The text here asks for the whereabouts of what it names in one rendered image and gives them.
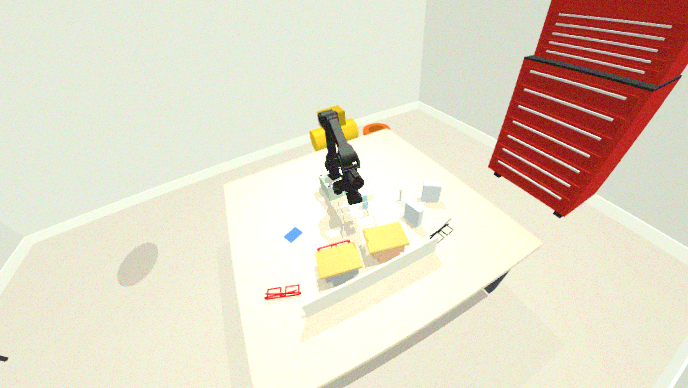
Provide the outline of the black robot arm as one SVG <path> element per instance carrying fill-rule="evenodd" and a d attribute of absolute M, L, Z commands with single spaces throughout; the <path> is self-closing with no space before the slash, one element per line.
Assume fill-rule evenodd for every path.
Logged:
<path fill-rule="evenodd" d="M 325 132 L 328 153 L 325 156 L 326 161 L 324 165 L 327 171 L 329 171 L 327 176 L 335 180 L 343 175 L 343 178 L 347 180 L 353 190 L 361 189 L 364 185 L 364 180 L 357 171 L 358 168 L 361 168 L 361 162 L 353 146 L 346 140 L 339 123 L 337 111 L 333 111 L 333 109 L 320 111 L 317 118 Z M 336 145 L 338 148 L 337 152 Z M 353 164 L 355 161 L 357 164 Z M 339 172 L 339 167 L 342 170 L 342 174 Z M 333 182 L 332 188 L 336 195 L 342 194 L 343 191 L 348 192 L 347 185 L 343 179 Z"/>

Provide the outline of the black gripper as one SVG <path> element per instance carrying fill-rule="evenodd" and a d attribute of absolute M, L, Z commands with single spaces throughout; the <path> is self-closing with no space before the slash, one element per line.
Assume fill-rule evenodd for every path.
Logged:
<path fill-rule="evenodd" d="M 341 176 L 341 179 L 343 179 L 344 183 L 347 185 L 348 193 L 346 193 L 346 197 L 348 200 L 349 205 L 357 204 L 357 203 L 362 203 L 362 196 L 361 193 L 359 193 L 358 190 L 353 190 L 349 183 L 347 182 L 346 179 L 343 178 L 343 175 Z"/>

